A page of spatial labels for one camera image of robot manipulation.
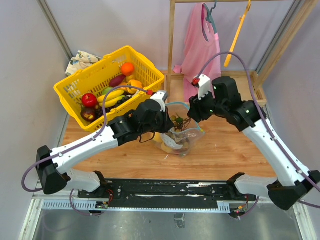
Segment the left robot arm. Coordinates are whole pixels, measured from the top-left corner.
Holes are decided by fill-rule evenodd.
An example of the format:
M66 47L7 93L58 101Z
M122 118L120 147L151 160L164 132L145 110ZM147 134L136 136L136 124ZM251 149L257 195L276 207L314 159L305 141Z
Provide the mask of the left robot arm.
M83 190L101 198L107 193L107 182L99 171L85 172L73 167L103 151L114 149L140 138L146 133L164 134L173 122L163 101L147 99L135 110L110 121L104 129L68 145L37 150L37 174L46 195L61 190Z

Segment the peach coloured fruit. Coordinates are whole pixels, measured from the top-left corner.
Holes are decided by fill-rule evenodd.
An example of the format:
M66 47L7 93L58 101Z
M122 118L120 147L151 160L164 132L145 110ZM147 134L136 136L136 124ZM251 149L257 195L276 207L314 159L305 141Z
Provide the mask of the peach coloured fruit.
M167 154L171 154L174 151L173 148L171 148L170 146L167 146L164 142L161 144L161 149Z

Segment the brown longan bunch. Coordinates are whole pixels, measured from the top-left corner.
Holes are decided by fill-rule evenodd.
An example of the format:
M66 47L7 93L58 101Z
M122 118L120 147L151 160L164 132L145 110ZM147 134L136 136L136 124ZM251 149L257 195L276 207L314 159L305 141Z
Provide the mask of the brown longan bunch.
M174 127L168 133L168 136L174 140L177 145L182 145L181 150L187 151L190 149L190 138L192 137L189 131L189 125L191 123L190 117L181 117L177 113L170 117L174 123Z

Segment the clear zip top bag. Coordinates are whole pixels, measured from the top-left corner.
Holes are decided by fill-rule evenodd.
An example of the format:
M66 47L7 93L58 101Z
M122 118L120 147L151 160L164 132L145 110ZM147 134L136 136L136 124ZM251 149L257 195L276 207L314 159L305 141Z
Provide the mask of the clear zip top bag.
M205 131L188 116L190 107L186 103L170 102L166 104L166 108L174 127L166 133L155 133L152 141L167 154L184 157L205 135Z

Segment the yellow lemon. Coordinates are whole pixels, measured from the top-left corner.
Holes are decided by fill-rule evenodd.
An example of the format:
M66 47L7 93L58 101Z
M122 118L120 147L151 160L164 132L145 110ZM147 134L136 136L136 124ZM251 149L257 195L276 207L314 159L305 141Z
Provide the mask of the yellow lemon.
M156 143L160 143L161 144L163 142L162 134L156 132L152 140L155 141Z

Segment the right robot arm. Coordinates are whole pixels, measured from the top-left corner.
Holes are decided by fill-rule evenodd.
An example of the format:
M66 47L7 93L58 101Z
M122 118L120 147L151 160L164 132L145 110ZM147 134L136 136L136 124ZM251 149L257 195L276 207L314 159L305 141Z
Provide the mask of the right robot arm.
M197 123L217 116L235 126L249 138L269 162L275 178L237 173L227 183L227 196L238 200L243 195L269 198L278 208L289 210L320 182L320 172L310 171L286 147L279 148L279 138L263 110L252 100L242 100L236 81L223 76L210 80L195 77L192 85L198 93L189 99L187 115Z

